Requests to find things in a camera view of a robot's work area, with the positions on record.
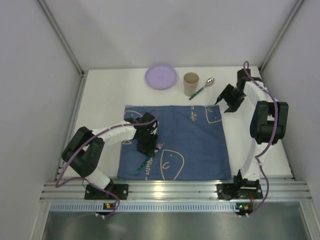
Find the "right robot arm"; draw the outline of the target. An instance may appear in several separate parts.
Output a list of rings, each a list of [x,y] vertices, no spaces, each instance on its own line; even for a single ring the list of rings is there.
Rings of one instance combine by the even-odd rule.
[[[225,101],[225,112],[235,113],[245,98],[249,98],[255,107],[249,126],[252,142],[244,164],[233,177],[233,183],[223,184],[219,191],[226,196],[259,192],[259,178],[267,153],[286,133],[288,103],[276,100],[263,86],[262,80],[251,76],[251,70],[246,67],[237,72],[236,86],[228,84],[216,101]]]

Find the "green handled fork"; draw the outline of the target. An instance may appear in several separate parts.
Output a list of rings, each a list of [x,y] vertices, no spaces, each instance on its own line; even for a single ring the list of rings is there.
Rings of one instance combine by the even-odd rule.
[[[159,143],[158,143],[158,150],[156,150],[155,151],[155,153],[157,153],[157,152],[159,152],[160,151],[160,149],[163,147],[163,145],[164,145],[164,141],[163,140],[161,140]],[[148,163],[148,161],[149,160],[151,160],[152,159],[152,156],[148,156],[147,157],[147,159],[145,159],[143,162],[142,162],[142,164],[139,166],[139,168],[135,171],[135,175],[138,175],[140,172],[141,172],[141,170],[147,165],[147,163]]]

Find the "green handled spoon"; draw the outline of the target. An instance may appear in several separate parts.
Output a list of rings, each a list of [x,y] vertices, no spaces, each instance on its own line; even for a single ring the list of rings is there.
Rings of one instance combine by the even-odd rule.
[[[195,98],[200,92],[202,92],[205,88],[210,87],[214,84],[215,79],[213,77],[208,78],[207,81],[205,82],[205,85],[201,87],[198,91],[196,91],[193,95],[189,97],[189,100],[192,100]]]

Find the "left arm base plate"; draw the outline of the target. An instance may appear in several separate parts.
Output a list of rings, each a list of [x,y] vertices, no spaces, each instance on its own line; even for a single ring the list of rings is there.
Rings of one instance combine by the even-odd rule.
[[[114,184],[112,188],[108,190],[117,196],[120,200],[126,200],[129,193],[129,185],[128,184]],[[114,200],[115,198],[105,192],[102,192],[90,184],[86,186],[85,200]]]

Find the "beige cup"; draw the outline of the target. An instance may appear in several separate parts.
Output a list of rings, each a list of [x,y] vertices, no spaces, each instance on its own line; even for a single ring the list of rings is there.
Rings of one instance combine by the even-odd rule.
[[[194,72],[188,72],[183,76],[183,90],[187,97],[191,97],[197,89],[199,76]]]

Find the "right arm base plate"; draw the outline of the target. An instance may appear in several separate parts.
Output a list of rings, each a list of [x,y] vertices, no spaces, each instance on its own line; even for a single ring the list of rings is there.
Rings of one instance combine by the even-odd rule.
[[[221,183],[216,185],[219,200],[249,200],[262,199],[263,193],[260,184],[249,183],[236,186],[234,183]]]

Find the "blue cloth placemat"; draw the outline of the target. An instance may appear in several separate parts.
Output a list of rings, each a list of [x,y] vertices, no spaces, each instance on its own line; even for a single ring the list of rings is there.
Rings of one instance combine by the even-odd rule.
[[[163,147],[138,175],[147,159],[137,151],[137,141],[124,141],[117,177],[126,180],[211,181],[231,178],[228,148],[217,105],[127,106],[124,118],[149,112],[157,117],[158,142]]]

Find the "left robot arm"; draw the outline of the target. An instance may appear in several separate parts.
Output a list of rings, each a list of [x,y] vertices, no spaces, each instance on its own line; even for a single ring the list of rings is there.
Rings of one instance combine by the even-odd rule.
[[[67,168],[71,167],[93,188],[109,194],[113,181],[98,167],[104,147],[136,140],[136,150],[146,157],[153,157],[159,150],[157,128],[158,121],[149,112],[136,119],[126,118],[110,127],[95,130],[85,126],[79,128],[61,154],[65,167],[55,186],[59,188],[63,185],[60,184],[60,180]]]

